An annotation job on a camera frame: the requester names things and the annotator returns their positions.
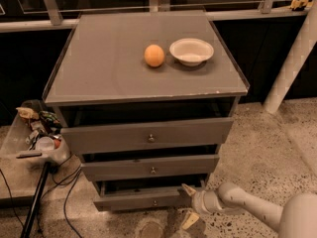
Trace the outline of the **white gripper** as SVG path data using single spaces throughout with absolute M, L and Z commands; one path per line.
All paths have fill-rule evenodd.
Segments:
M 189 196 L 192 196 L 192 208 L 195 211 L 188 211 L 185 214 L 181 224 L 182 229 L 187 230 L 195 224 L 199 220 L 198 214 L 211 214 L 221 209 L 219 198 L 214 190 L 201 190 L 196 192 L 193 187 L 185 183 L 181 186 Z

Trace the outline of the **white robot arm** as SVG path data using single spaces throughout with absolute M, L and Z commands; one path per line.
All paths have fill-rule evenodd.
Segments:
M 253 196 L 232 182 L 223 182 L 215 190 L 196 190 L 183 184 L 191 197 L 191 210 L 182 222 L 188 229 L 202 215 L 220 212 L 236 214 L 242 210 L 264 223 L 278 234 L 278 238 L 317 238 L 317 195 L 294 195 L 284 206 Z

